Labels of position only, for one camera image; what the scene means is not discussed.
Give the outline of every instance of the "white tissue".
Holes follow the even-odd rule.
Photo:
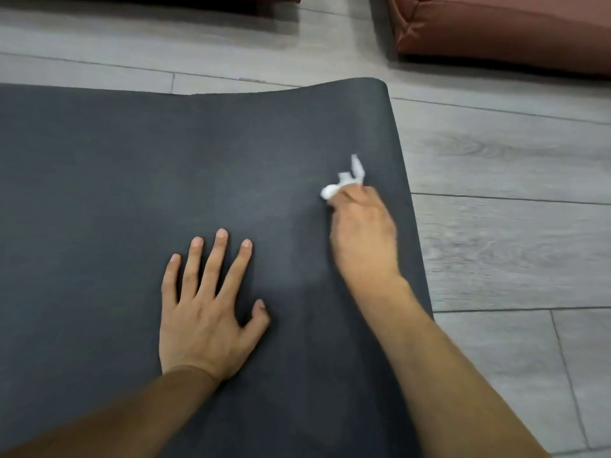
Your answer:
[[[331,199],[338,191],[340,191],[342,187],[351,183],[357,183],[359,185],[363,184],[363,180],[365,179],[365,169],[363,169],[363,165],[361,161],[359,161],[359,158],[356,157],[356,154],[352,155],[352,173],[341,172],[339,176],[339,184],[325,186],[320,192],[320,197],[322,199]]]

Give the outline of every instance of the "cushion seam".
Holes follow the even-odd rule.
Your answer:
[[[395,11],[399,13],[399,17],[401,18],[401,23],[403,27],[401,29],[401,33],[399,34],[399,38],[397,39],[397,45],[400,45],[403,39],[408,36],[409,26],[411,25],[412,22],[414,22],[414,18],[416,17],[416,12],[418,11],[418,7],[420,7],[420,3],[423,1],[429,1],[429,0],[416,0],[416,3],[414,4],[414,8],[412,9],[412,12],[409,15],[409,19],[405,19],[403,17],[403,15],[401,14],[401,11],[398,9],[396,1],[395,0],[392,0],[392,1],[393,1],[393,4],[395,5]]]

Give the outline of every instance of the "floor plank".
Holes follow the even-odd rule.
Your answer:
[[[283,85],[372,76],[399,98],[611,123],[608,83],[399,63],[389,56],[390,24],[287,3],[274,17],[76,0],[0,3],[0,52]]]
[[[392,100],[412,192],[611,203],[611,126]]]
[[[610,305],[611,206],[412,197],[433,310]]]
[[[372,18],[370,0],[301,0],[299,7],[355,19]]]
[[[169,93],[172,74],[0,54],[0,83]]]
[[[546,450],[585,447],[548,311],[435,318]]]
[[[172,92],[175,94],[199,93],[257,93],[259,91],[289,90],[292,87],[263,84],[246,80],[219,79],[217,77],[176,74]]]
[[[554,320],[588,440],[611,447],[611,309],[558,310]]]
[[[557,458],[611,458],[611,449],[556,455]]]

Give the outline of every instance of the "floor cushion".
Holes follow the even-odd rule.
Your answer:
[[[611,75],[611,0],[389,0],[397,51]]]

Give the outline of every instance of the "yoga mat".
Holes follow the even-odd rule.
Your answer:
[[[0,86],[0,449],[160,375],[173,252],[254,242],[236,304],[272,323],[168,457],[418,456],[397,382],[329,250],[323,186],[358,154],[431,313],[386,85],[171,94]]]

